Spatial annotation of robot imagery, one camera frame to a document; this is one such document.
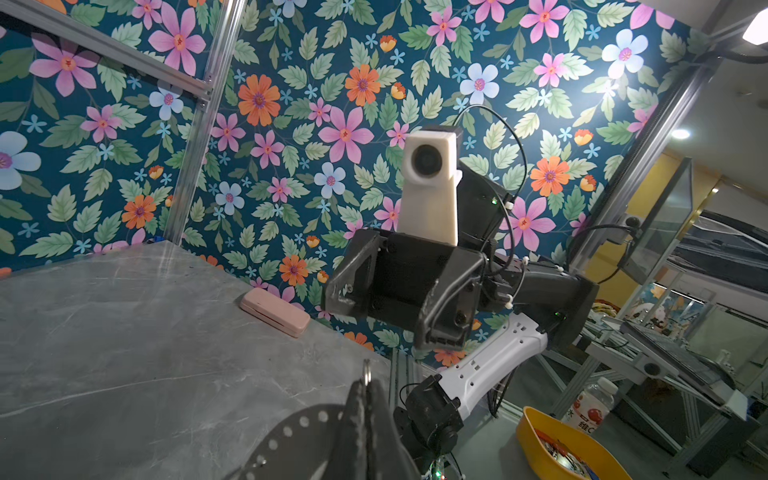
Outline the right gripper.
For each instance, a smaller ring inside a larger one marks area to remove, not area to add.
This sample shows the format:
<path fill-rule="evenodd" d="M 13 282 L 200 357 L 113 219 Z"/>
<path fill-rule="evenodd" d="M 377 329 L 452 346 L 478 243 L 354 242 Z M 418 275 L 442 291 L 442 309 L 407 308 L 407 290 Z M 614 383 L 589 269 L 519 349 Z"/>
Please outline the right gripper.
<path fill-rule="evenodd" d="M 326 283 L 322 307 L 414 330 L 420 350 L 461 350 L 488 270 L 488 256 L 476 250 L 362 229 Z"/>

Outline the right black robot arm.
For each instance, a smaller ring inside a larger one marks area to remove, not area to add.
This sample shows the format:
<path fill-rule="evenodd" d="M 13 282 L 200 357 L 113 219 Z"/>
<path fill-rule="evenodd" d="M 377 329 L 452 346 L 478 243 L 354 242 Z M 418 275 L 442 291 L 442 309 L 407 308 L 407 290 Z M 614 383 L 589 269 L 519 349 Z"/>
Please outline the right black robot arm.
<path fill-rule="evenodd" d="M 450 353 L 463 351 L 478 313 L 508 313 L 492 336 L 418 383 L 395 410 L 400 440 L 420 468 L 455 447 L 474 407 L 521 363 L 570 345 L 598 292 L 594 282 L 555 264 L 495 254 L 487 235 L 504 223 L 508 193 L 470 169 L 462 174 L 457 245 L 360 229 L 321 301 L 335 316 L 410 332 L 418 350 Z"/>

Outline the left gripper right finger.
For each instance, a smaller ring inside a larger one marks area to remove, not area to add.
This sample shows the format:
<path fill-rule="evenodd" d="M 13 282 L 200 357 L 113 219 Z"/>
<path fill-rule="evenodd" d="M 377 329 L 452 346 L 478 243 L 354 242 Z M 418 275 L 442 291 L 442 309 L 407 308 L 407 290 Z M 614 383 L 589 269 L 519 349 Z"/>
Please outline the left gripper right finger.
<path fill-rule="evenodd" d="M 403 446 L 381 383 L 367 384 L 367 478 L 419 479 L 420 475 Z"/>

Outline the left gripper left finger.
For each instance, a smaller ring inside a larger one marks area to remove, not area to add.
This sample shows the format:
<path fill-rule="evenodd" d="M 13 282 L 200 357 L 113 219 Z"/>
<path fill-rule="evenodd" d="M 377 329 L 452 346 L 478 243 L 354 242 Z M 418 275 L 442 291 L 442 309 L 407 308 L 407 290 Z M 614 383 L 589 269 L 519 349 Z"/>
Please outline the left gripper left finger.
<path fill-rule="evenodd" d="M 324 479 L 367 478 L 367 390 L 363 381 L 355 381 L 347 396 Z"/>

